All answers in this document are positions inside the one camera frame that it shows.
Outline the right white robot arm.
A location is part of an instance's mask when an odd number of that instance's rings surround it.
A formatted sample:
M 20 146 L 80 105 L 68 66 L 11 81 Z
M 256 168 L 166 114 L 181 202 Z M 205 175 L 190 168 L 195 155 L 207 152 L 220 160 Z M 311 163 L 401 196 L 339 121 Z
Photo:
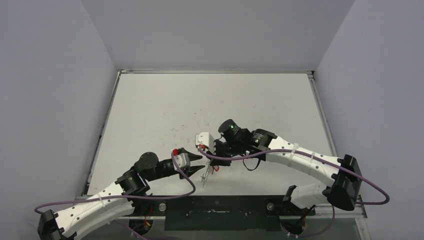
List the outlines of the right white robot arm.
M 355 157 L 318 154 L 289 142 L 264 129 L 250 131 L 232 119 L 218 128 L 224 141 L 214 141 L 214 153 L 230 158 L 261 153 L 257 159 L 281 164 L 300 171 L 317 183 L 292 185 L 286 191 L 282 207 L 290 215 L 314 205 L 331 204 L 344 211 L 353 211 L 362 184 L 361 170 Z

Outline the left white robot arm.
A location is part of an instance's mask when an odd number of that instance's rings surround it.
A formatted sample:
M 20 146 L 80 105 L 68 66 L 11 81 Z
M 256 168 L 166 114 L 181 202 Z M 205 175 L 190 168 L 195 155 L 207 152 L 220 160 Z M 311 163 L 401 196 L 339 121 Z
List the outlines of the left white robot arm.
M 173 196 L 148 195 L 149 183 L 178 175 L 191 186 L 190 176 L 201 170 L 191 165 L 202 159 L 184 148 L 174 149 L 171 157 L 159 160 L 153 152 L 143 153 L 122 176 L 97 194 L 83 200 L 69 201 L 71 206 L 40 213 L 37 233 L 41 240 L 80 240 L 87 234 L 120 217 L 144 215 L 151 201 L 172 200 Z

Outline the large metal keyring plate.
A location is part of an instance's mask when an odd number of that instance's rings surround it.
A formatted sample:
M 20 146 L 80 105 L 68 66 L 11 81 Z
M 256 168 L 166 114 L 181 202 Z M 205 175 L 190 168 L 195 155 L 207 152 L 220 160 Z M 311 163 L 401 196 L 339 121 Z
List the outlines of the large metal keyring plate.
M 207 180 L 208 180 L 209 175 L 212 175 L 212 174 L 213 174 L 213 172 L 214 172 L 214 168 L 213 168 L 213 166 L 212 166 L 211 162 L 212 162 L 212 161 L 211 161 L 210 159 L 206 162 L 206 165 L 205 165 L 205 173 L 201 176 L 201 184 L 202 184 L 202 188 L 204 188 L 204 187 L 205 187 L 205 185 L 206 185 L 206 182 L 207 182 Z

